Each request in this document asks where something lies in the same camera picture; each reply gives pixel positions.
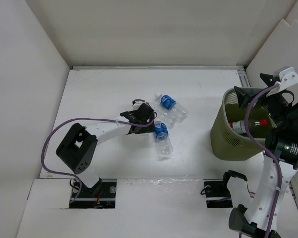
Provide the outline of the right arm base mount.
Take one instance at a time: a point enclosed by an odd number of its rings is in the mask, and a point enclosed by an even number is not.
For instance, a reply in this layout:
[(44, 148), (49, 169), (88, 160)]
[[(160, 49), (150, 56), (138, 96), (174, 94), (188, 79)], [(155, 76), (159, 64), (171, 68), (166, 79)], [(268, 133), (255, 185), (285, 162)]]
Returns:
[(233, 170), (225, 172), (222, 179), (204, 180), (204, 188), (200, 194), (205, 196), (207, 208), (233, 208), (231, 194), (227, 187), (231, 177), (248, 182), (246, 175)]

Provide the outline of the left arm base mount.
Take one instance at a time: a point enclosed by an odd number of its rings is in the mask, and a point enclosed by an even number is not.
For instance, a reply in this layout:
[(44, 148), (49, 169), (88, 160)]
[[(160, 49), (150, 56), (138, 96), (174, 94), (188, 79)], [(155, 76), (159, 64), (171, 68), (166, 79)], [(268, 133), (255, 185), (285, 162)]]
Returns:
[(116, 205), (117, 180), (102, 180), (101, 186), (96, 189), (96, 193), (82, 185), (79, 193), (80, 184), (77, 179), (69, 182), (71, 195), (69, 200), (70, 209), (114, 209)]

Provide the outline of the clear capless bottle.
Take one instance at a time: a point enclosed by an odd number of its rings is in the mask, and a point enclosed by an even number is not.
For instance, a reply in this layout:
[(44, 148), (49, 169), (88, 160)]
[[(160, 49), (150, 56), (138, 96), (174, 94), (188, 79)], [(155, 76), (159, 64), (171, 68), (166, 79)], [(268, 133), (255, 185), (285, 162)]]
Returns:
[(151, 133), (132, 133), (132, 135), (138, 136), (138, 137), (147, 137), (150, 136)]

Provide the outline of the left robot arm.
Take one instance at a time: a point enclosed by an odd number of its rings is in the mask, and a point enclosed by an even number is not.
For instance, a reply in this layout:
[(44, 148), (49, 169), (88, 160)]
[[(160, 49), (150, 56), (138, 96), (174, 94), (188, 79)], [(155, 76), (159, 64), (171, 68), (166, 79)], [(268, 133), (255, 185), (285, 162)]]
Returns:
[(73, 124), (56, 149), (56, 155), (81, 180), (84, 192), (96, 197), (102, 190), (102, 180), (90, 169), (95, 149), (116, 137), (154, 132), (157, 113), (147, 103), (135, 110), (124, 111), (115, 119), (100, 120), (99, 124)]

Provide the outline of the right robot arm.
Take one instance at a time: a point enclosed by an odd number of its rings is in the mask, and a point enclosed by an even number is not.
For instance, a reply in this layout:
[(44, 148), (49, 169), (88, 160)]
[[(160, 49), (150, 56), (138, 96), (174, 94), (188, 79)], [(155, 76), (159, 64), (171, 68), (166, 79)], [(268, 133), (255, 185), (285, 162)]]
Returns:
[(257, 190), (251, 196), (246, 176), (235, 171), (225, 173), (220, 190), (233, 203), (231, 230), (251, 238), (277, 238), (279, 208), (298, 170), (298, 101), (287, 102), (283, 94), (298, 83), (298, 75), (286, 67), (260, 78), (265, 89), (235, 87), (239, 106), (246, 109), (245, 122), (252, 109), (263, 108), (275, 124), (260, 145), (264, 160)]

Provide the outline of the red label water bottle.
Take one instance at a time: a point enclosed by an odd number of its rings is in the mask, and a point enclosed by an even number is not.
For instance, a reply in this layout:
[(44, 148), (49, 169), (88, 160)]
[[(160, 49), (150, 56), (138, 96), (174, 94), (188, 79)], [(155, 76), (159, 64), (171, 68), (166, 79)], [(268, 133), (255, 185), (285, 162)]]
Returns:
[[(229, 125), (230, 125), (230, 128), (233, 131), (235, 131), (237, 134), (246, 133), (246, 123), (244, 120), (230, 122)], [(247, 125), (248, 125), (249, 131), (252, 132), (254, 130), (257, 130), (258, 128), (265, 128), (269, 124), (266, 119), (261, 119), (261, 120), (249, 120)]]

